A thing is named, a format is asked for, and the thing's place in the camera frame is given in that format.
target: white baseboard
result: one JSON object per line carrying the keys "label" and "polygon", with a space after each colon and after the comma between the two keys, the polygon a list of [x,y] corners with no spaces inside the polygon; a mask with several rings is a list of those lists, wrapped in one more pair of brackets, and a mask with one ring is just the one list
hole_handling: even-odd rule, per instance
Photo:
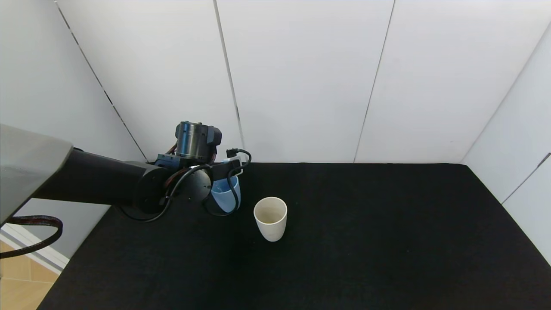
{"label": "white baseboard", "polygon": [[[26,230],[24,227],[20,225],[6,223],[4,226],[2,226],[2,231],[10,235],[11,237],[13,237],[15,240],[23,243],[27,247],[42,241],[38,239],[37,236],[33,235],[31,232],[29,232],[28,230]],[[0,237],[2,238],[2,241],[6,242],[12,248],[14,249],[21,248],[16,243],[9,240],[8,238],[2,235],[0,235]],[[54,250],[52,247],[45,247],[44,249],[40,249],[36,252],[42,255],[45,259],[57,265],[61,269],[64,269],[65,266],[67,266],[67,263],[69,262],[69,259],[65,255]],[[32,260],[36,261],[37,263],[41,264],[42,266],[52,270],[53,272],[57,274],[60,273],[58,269],[52,267],[51,265],[49,265],[49,263],[43,261],[38,256],[33,255],[32,253],[27,254],[27,256],[30,257]]]}

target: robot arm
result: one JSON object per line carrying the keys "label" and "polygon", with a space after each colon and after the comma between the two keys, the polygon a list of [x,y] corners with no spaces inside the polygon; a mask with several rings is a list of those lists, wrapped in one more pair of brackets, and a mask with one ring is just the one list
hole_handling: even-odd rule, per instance
{"label": "robot arm", "polygon": [[[1,125],[0,135],[1,225],[31,197],[133,207],[157,214],[152,218],[157,219],[188,175],[206,170],[211,182],[229,181],[250,162],[248,152],[230,149],[229,161],[213,164],[222,133],[187,121],[176,126],[176,145],[159,154],[155,164],[118,161],[6,125]],[[247,163],[241,164],[238,152],[249,155]]]}

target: wooden floor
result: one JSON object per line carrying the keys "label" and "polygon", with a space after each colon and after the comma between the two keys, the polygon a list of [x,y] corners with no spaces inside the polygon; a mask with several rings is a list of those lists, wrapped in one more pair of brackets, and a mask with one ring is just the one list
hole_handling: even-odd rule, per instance
{"label": "wooden floor", "polygon": [[[0,250],[13,248],[0,242]],[[24,255],[0,260],[0,276],[1,310],[36,309],[57,280],[57,274]]]}

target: cable connector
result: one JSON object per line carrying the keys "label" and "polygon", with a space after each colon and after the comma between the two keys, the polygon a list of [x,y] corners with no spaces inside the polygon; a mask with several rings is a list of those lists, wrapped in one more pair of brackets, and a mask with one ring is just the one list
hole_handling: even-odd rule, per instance
{"label": "cable connector", "polygon": [[239,149],[238,149],[238,148],[231,148],[231,149],[227,149],[227,150],[226,150],[226,156],[227,156],[228,158],[236,157],[236,156],[237,156],[237,153],[239,153]]}

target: black cable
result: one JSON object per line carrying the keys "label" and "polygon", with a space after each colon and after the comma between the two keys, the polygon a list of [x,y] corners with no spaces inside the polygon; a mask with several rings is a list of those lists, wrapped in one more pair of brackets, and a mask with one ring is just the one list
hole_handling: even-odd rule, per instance
{"label": "black cable", "polygon": [[139,223],[151,223],[153,221],[156,221],[158,220],[161,216],[163,216],[163,214],[166,213],[166,211],[169,209],[170,207],[170,204],[172,203],[172,200],[174,199],[174,193],[176,192],[176,190],[178,189],[178,187],[180,186],[180,184],[187,178],[189,177],[191,174],[193,174],[194,172],[196,171],[199,171],[199,170],[202,170],[202,169],[205,169],[205,168],[208,168],[207,171],[208,172],[208,175],[209,175],[209,178],[210,178],[210,187],[212,188],[212,175],[210,173],[210,169],[211,169],[211,166],[210,165],[199,165],[199,166],[196,166],[194,168],[191,168],[189,169],[188,171],[186,171],[182,177],[180,179],[178,179],[178,182],[176,182],[176,185],[174,185],[174,187],[172,188],[172,191],[170,192],[170,195],[168,195],[166,197],[166,199],[168,200],[166,202],[166,205],[164,207],[164,209],[161,211],[161,213],[159,213],[158,215],[152,217],[152,218],[136,218],[136,217],[133,217],[131,215],[129,215],[125,210],[123,210],[123,208],[121,208],[121,206],[117,206],[117,209],[119,209],[119,211],[121,211],[126,217],[130,218],[131,220],[134,220],[136,222],[139,222]]}
{"label": "black cable", "polygon": [[232,151],[235,151],[237,153],[245,153],[247,154],[247,156],[249,157],[247,159],[247,162],[244,163],[243,165],[239,166],[239,167],[235,167],[233,168],[232,170],[230,170],[228,172],[228,177],[226,178],[228,180],[228,185],[230,186],[230,190],[231,190],[231,193],[234,195],[234,200],[235,200],[235,207],[233,210],[231,210],[230,212],[227,212],[227,213],[219,213],[219,214],[216,214],[216,213],[212,213],[210,212],[207,208],[206,208],[206,205],[203,204],[203,206],[205,207],[205,210],[207,210],[207,212],[211,215],[214,215],[214,216],[228,216],[232,213],[234,213],[235,211],[237,211],[237,208],[239,207],[239,199],[237,197],[237,193],[234,189],[234,187],[232,186],[231,184],[231,176],[233,175],[234,172],[236,172],[237,170],[240,170],[240,169],[243,169],[244,167],[248,166],[250,163],[251,163],[251,159],[252,159],[252,155],[251,153],[249,153],[248,151],[244,150],[244,149],[241,149],[241,148],[234,148],[232,149]]}
{"label": "black cable", "polygon": [[9,220],[7,220],[6,223],[17,224],[17,225],[32,225],[32,226],[52,226],[52,227],[56,227],[57,231],[53,235],[46,238],[45,240],[40,241],[36,244],[30,245],[22,249],[2,252],[0,253],[0,258],[10,258],[15,256],[25,255],[34,251],[38,251],[40,249],[44,249],[48,245],[58,240],[61,237],[61,234],[63,233],[63,222],[57,217],[48,216],[48,215],[14,216]]}

